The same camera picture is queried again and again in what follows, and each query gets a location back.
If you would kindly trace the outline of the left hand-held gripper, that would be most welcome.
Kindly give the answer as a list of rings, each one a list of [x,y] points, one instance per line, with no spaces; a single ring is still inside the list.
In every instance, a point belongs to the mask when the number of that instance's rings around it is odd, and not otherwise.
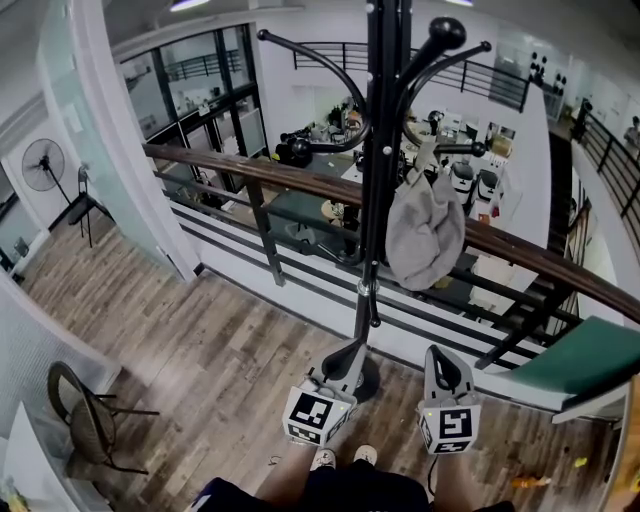
[[[315,447],[331,441],[356,410],[366,355],[359,339],[341,340],[314,354],[312,373],[291,388],[282,415],[290,440]]]

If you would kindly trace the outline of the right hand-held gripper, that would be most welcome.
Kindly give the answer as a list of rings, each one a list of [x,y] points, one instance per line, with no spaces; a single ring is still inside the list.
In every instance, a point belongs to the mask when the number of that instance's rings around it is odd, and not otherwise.
[[[436,345],[431,345],[425,354],[424,397],[418,405],[418,428],[429,454],[464,453],[478,437],[481,404],[470,366],[451,350],[442,349],[441,353]],[[441,377],[449,391],[442,391]]]

